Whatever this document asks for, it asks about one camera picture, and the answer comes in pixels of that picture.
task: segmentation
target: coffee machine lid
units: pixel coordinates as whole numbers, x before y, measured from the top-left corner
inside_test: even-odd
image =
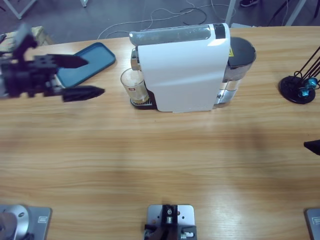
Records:
[[[256,59],[256,50],[254,46],[241,37],[230,38],[230,53],[228,66],[238,68],[252,64]]]

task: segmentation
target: white cable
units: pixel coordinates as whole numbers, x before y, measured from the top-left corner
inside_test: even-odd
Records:
[[[192,4],[191,2],[189,2],[188,0],[186,0],[186,2],[187,2],[188,4],[191,4],[193,8],[195,7],[195,5]],[[153,19],[153,18],[152,18],[152,14],[153,14],[154,12],[156,12],[156,11],[159,11],[159,10],[165,10],[165,11],[167,11],[167,12],[173,14],[173,15],[176,15],[176,16],[171,16],[171,17],[161,18],[161,19]],[[138,24],[138,23],[145,23],[145,22],[150,22],[150,21],[151,21],[151,24],[145,29],[145,30],[147,30],[147,29],[149,29],[149,28],[152,26],[152,24],[154,23],[154,21],[163,21],[163,20],[173,19],[173,18],[179,17],[179,16],[181,16],[181,15],[188,14],[188,13],[190,13],[190,12],[192,12],[192,11],[193,11],[193,10],[187,11],[187,12],[184,12],[184,13],[181,13],[181,12],[175,13],[175,12],[172,12],[172,11],[170,11],[170,10],[168,10],[168,9],[165,9],[165,8],[158,8],[158,9],[153,10],[153,11],[151,12],[151,14],[150,14],[151,19],[143,20],[143,21],[128,21],[128,22],[122,22],[122,23],[117,23],[117,24],[114,24],[114,25],[111,25],[111,26],[107,27],[105,30],[103,30],[103,31],[99,34],[97,40],[99,40],[99,38],[101,37],[101,35],[102,35],[105,31],[107,31],[108,29],[110,29],[110,28],[112,28],[112,27],[115,27],[115,26],[119,26],[119,25],[123,25],[123,24]],[[113,34],[113,33],[115,33],[115,32],[109,33],[109,34],[105,37],[105,39],[106,39],[109,35],[111,35],[111,34]]]
[[[283,17],[283,20],[282,20],[281,26],[283,26],[283,25],[284,25],[284,22],[285,22],[286,16],[287,16],[287,14],[288,14],[288,8],[289,8],[289,2],[288,2],[288,0],[286,0],[286,12],[285,12],[285,15],[284,15],[284,17]]]
[[[186,0],[186,2],[187,2],[188,4],[191,4],[192,7],[195,8],[195,5],[194,5],[193,3],[189,2],[188,0]],[[215,12],[215,14],[217,15],[217,17],[224,20],[225,18],[221,18],[221,17],[218,16],[218,14],[217,14],[214,6],[229,7],[229,5],[225,5],[225,4],[213,4],[213,5],[212,5],[212,0],[211,0],[211,4],[210,4],[210,5],[204,5],[204,6],[200,6],[200,7],[197,7],[197,8],[198,8],[198,9],[201,9],[201,8],[205,8],[205,7],[213,7],[214,12]],[[167,18],[161,18],[161,19],[153,19],[153,18],[152,18],[152,14],[153,14],[154,12],[158,11],[158,10],[165,10],[165,11],[167,11],[167,12],[169,12],[169,13],[175,15],[175,16],[171,16],[171,17],[167,17]],[[111,25],[111,26],[107,27],[105,30],[103,30],[103,31],[99,34],[97,40],[99,40],[99,38],[101,37],[101,35],[102,35],[105,31],[107,31],[107,30],[109,30],[110,28],[115,27],[115,26],[124,25],[124,24],[138,24],[138,23],[145,23],[145,22],[150,22],[150,21],[151,21],[151,24],[150,24],[146,29],[144,29],[144,30],[147,30],[147,29],[149,29],[149,28],[152,26],[152,24],[153,24],[154,21],[163,21],[163,20],[169,20],[169,19],[177,18],[177,17],[179,17],[179,16],[181,16],[181,15],[188,14],[188,13],[192,12],[193,10],[194,10],[194,9],[192,9],[192,10],[190,10],[190,11],[187,11],[187,12],[183,12],[183,13],[180,13],[180,12],[179,12],[179,13],[175,13],[175,12],[171,12],[170,10],[165,9],[165,8],[158,8],[158,9],[153,10],[153,11],[151,12],[151,14],[150,14],[150,18],[151,18],[151,19],[142,20],[142,21],[122,22],[122,23],[117,23],[117,24],[114,24],[114,25]],[[233,9],[233,10],[234,10],[234,13],[232,14],[232,17],[237,13],[236,9]],[[113,32],[109,33],[109,34],[105,37],[105,39],[106,39],[108,36],[110,36],[111,34],[118,33],[118,32],[129,33],[128,31],[113,31]]]
[[[194,5],[193,3],[189,2],[188,0],[185,0],[185,1],[186,1],[188,4],[192,5],[193,8],[195,7],[195,5]],[[169,12],[169,13],[171,13],[171,14],[173,14],[173,15],[177,15],[176,17],[179,17],[179,16],[181,16],[181,15],[191,13],[194,9],[192,9],[192,10],[190,10],[190,11],[187,11],[187,12],[183,12],[183,13],[181,13],[181,12],[175,13],[175,12],[169,11],[168,9],[165,9],[165,8],[158,8],[158,9],[156,9],[156,10],[154,10],[154,11],[152,11],[152,12],[150,13],[151,23],[150,23],[150,25],[149,25],[146,29],[144,29],[144,30],[148,30],[149,28],[151,28],[152,24],[154,23],[154,20],[153,20],[153,18],[152,18],[152,14],[153,14],[154,12],[158,11],[158,10],[166,10],[167,12]]]

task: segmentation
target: black stand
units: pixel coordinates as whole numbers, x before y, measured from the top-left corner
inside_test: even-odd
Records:
[[[318,47],[300,71],[294,72],[293,76],[287,76],[279,82],[279,91],[285,99],[295,104],[307,104],[315,99],[315,90],[320,88],[320,81],[316,79],[318,74],[320,74],[320,56],[314,61],[304,75],[302,74],[302,71],[319,50],[320,47]]]
[[[298,82],[301,81],[301,77],[294,77],[294,76],[287,76],[283,78],[279,82],[279,91],[281,95],[293,102],[295,104],[307,104],[310,103],[316,97],[316,91],[311,90],[309,92],[309,96],[307,97],[300,97],[299,96],[299,89],[296,87]]]

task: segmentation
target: chair leg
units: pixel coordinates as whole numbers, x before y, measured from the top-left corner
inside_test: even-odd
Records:
[[[314,13],[314,18],[318,16],[319,13],[319,8],[320,8],[320,0],[318,0],[318,4],[316,5],[315,13]]]

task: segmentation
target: blue object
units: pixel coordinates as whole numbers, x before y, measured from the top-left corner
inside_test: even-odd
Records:
[[[116,56],[101,42],[96,42],[74,54],[87,60],[87,65],[78,68],[60,68],[57,78],[65,88],[72,88],[109,67],[116,61]]]
[[[299,89],[299,96],[305,98],[309,96],[309,91],[316,89],[318,80],[315,77],[309,77],[303,83],[304,87]]]

